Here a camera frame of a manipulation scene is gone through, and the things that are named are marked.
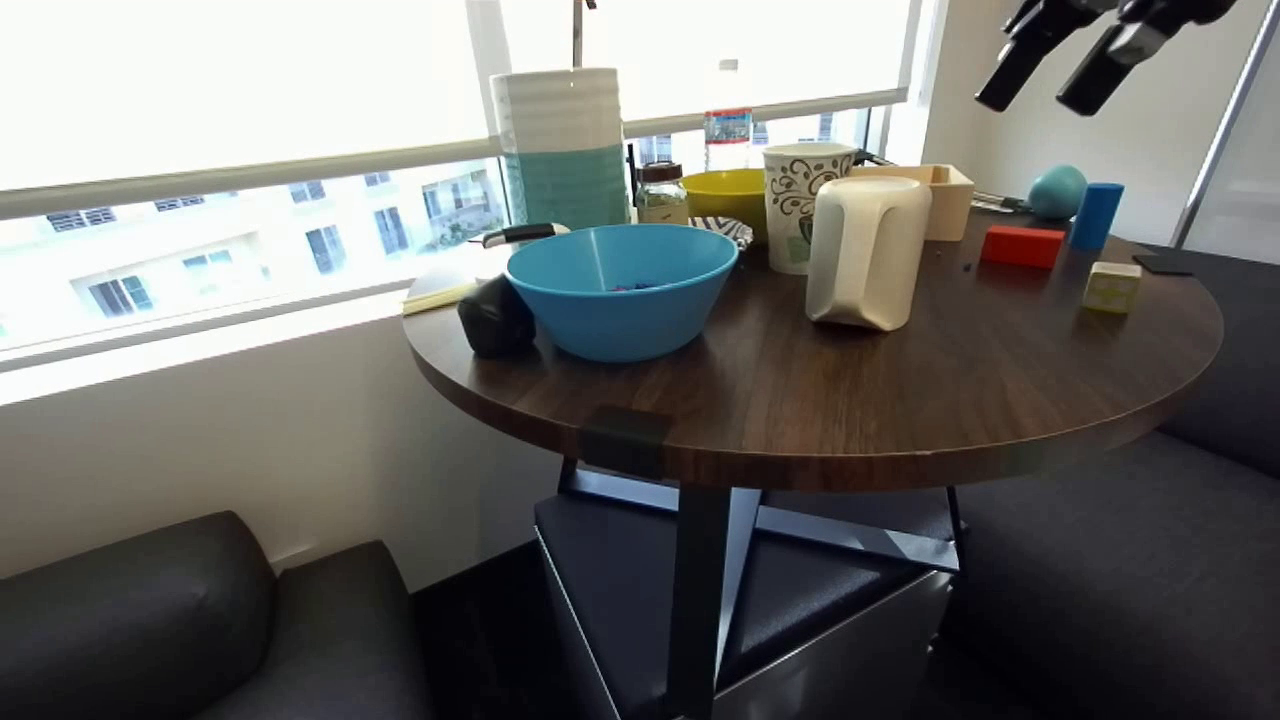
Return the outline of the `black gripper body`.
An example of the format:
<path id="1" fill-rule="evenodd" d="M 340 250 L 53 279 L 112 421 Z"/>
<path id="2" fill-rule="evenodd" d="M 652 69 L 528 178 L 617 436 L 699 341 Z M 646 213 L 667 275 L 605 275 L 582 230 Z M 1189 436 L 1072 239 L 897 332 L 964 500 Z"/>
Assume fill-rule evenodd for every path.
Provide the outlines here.
<path id="1" fill-rule="evenodd" d="M 1076 33 L 1114 13 L 1122 24 L 1144 24 L 1175 36 L 1186 24 L 1215 24 L 1238 0 L 1019 0 L 1004 33 Z"/>

